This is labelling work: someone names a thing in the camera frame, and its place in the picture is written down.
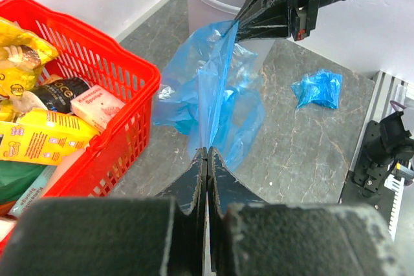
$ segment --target yellow snack bag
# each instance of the yellow snack bag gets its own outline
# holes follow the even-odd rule
[[[13,122],[17,116],[10,100],[0,101],[0,121]]]
[[[76,116],[35,109],[17,123],[0,122],[0,160],[58,165],[98,134]]]
[[[0,96],[32,89],[44,64],[57,56],[49,42],[0,17]]]

